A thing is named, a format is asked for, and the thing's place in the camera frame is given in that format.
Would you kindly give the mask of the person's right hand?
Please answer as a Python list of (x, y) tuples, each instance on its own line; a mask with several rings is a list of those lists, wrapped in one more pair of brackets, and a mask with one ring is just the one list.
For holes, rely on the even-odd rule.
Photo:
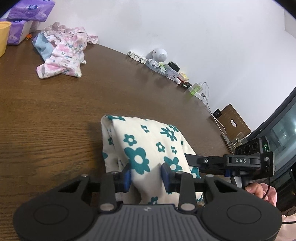
[(251, 183), (249, 184), (247, 187), (245, 187), (245, 191), (247, 191), (248, 193), (251, 193), (253, 195), (255, 195), (256, 197), (263, 199), (263, 200), (267, 200), (267, 189), (268, 189), (268, 185), (265, 183)]

